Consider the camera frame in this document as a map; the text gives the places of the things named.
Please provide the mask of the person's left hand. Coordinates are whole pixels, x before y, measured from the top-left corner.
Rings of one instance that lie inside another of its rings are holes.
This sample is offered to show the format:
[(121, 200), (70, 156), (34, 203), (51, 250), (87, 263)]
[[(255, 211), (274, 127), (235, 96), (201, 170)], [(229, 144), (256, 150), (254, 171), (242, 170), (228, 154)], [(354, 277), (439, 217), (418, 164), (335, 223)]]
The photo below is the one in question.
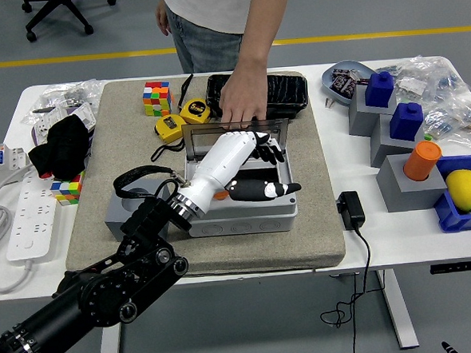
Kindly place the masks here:
[(219, 106), (224, 124), (267, 119), (267, 67), (240, 62), (221, 89)]

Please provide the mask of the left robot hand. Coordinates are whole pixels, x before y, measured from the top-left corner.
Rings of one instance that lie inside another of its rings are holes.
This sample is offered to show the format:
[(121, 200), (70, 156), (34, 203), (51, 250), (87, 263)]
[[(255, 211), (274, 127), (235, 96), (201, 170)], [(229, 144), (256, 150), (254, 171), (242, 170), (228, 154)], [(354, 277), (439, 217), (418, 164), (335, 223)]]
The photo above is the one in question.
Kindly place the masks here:
[(170, 205), (186, 220), (202, 218), (209, 212), (212, 198), (223, 190), (236, 201), (269, 201), (299, 191), (299, 183), (284, 184), (265, 180), (237, 180), (236, 174), (250, 158), (273, 165), (284, 162), (279, 143), (269, 133), (227, 132), (197, 166), (189, 185), (172, 198)]

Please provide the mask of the person's right hand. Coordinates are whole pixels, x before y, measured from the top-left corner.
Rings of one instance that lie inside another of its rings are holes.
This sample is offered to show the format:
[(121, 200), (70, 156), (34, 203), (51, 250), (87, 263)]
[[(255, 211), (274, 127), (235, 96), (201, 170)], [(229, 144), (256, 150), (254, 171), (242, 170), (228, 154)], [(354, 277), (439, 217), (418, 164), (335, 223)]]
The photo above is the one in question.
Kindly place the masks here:
[(156, 24), (157, 27), (160, 29), (160, 32), (164, 36), (168, 36), (172, 33), (169, 22), (168, 22), (168, 15), (166, 13), (166, 3), (164, 0), (159, 0), (156, 6), (155, 11), (156, 16)]

